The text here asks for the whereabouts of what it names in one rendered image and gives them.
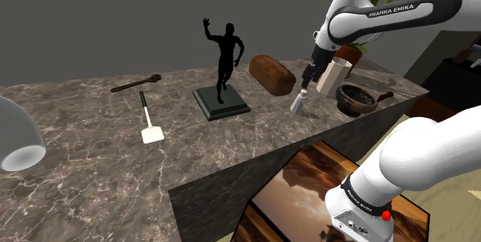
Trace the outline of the beige faceted cup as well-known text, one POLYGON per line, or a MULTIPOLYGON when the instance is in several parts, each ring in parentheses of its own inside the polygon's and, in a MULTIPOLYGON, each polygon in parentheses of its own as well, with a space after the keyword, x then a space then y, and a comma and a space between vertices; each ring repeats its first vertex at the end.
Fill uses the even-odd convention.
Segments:
POLYGON ((321 75, 316 90, 327 97, 334 97, 336 89, 342 84, 352 64, 338 57, 334 57, 321 75))

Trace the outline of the plant in orange pot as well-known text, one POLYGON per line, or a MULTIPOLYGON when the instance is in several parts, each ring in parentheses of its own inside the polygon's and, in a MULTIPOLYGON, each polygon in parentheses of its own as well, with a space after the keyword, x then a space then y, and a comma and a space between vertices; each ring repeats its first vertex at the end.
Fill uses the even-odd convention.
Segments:
MULTIPOLYGON (((391 3, 393 1, 394 0, 385 0, 385 4, 391 3)), ((374 6, 376 6, 379 3, 379 0, 370 0, 370 2, 374 6)), ((367 50, 365 48, 365 44, 367 44, 368 42, 373 42, 373 41, 377 40, 379 37, 382 36, 382 34, 383 34, 382 32, 377 33, 377 34, 372 34, 372 35, 368 36, 367 39, 364 39, 361 42, 343 45, 335 53, 335 57, 345 59, 345 60, 347 60, 348 62, 351 63, 351 68, 349 69, 349 71, 348 71, 348 73, 345 77, 346 79, 351 76, 351 71, 353 70, 355 65, 358 63, 359 59, 367 52, 367 50)))

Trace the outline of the white salt shaker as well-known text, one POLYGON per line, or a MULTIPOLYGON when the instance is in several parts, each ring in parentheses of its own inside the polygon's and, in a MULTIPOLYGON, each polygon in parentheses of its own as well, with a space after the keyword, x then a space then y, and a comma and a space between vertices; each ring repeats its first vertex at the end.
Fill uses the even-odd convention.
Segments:
POLYGON ((304 106, 304 101, 307 98, 307 94, 308 91, 306 89, 302 89, 296 96, 294 102, 291 104, 290 111, 300 114, 304 106))

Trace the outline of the brown bread loaf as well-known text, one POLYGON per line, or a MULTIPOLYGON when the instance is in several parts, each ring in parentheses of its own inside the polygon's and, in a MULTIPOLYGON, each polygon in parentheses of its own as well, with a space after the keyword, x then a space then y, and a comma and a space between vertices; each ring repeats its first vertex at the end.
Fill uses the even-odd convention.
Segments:
POLYGON ((286 96, 296 83, 294 74, 269 55, 256 55, 249 64, 249 73, 272 95, 286 96))

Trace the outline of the black figure on green base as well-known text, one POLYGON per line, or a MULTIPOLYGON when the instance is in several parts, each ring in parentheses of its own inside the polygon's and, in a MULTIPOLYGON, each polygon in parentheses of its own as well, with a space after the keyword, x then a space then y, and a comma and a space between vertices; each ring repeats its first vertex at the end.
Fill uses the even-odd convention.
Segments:
POLYGON ((227 82, 235 68, 239 65, 245 46, 240 37, 234 34, 235 27, 227 23, 223 35, 212 35, 209 30, 210 20, 203 19, 203 28, 208 40, 216 42, 220 50, 215 86, 203 87, 193 91, 208 121, 236 116, 250 111, 232 85, 227 82))

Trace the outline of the dark cabinet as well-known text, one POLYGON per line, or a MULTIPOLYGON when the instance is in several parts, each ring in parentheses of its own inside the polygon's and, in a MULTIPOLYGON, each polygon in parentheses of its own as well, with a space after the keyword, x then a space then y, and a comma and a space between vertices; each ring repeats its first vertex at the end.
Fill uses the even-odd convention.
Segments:
POLYGON ((428 90, 405 113, 442 121, 481 105, 481 32, 441 31, 405 78, 428 90))

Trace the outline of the brown wrench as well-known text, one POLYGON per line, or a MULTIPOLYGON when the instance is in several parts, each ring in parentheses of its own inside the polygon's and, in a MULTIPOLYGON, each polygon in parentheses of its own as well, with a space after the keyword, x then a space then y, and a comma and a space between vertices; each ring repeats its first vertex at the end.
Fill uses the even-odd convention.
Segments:
POLYGON ((142 84, 147 83, 147 82, 158 82, 161 79, 162 79, 162 76, 160 74, 152 74, 150 77, 148 77, 146 79, 136 81, 136 82, 131 82, 131 83, 128 83, 128 84, 125 84, 125 85, 122 85, 122 86, 117 86, 117 87, 111 88, 110 92, 119 92, 119 91, 122 91, 124 89, 129 89, 129 88, 132 88, 134 86, 139 86, 139 85, 142 85, 142 84))

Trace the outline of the grey dome-shaped bowl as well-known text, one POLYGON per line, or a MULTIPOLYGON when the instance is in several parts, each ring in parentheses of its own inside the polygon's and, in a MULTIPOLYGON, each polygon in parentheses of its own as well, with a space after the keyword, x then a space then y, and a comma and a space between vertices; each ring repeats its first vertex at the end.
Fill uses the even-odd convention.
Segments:
POLYGON ((0 96, 0 169, 26 170, 45 154, 44 139, 34 119, 20 105, 0 96))

